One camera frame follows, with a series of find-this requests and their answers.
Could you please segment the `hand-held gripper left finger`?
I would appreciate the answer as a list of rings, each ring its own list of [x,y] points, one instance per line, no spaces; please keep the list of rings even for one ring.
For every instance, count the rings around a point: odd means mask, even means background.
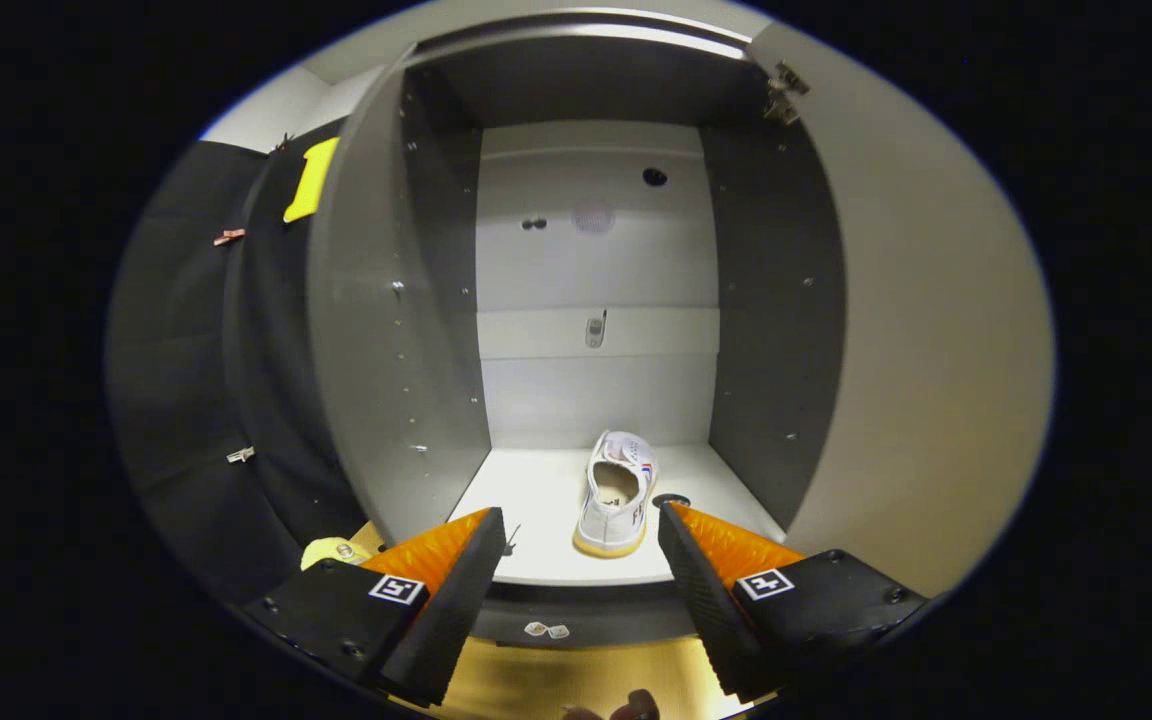
[[[364,562],[319,559],[241,616],[329,679],[442,705],[505,547],[503,511],[485,507]]]

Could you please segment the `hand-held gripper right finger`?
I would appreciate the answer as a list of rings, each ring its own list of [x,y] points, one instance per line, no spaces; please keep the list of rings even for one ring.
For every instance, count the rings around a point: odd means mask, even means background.
[[[790,550],[685,503],[660,507],[658,543],[723,694],[755,702],[858,665],[929,598],[846,550]]]

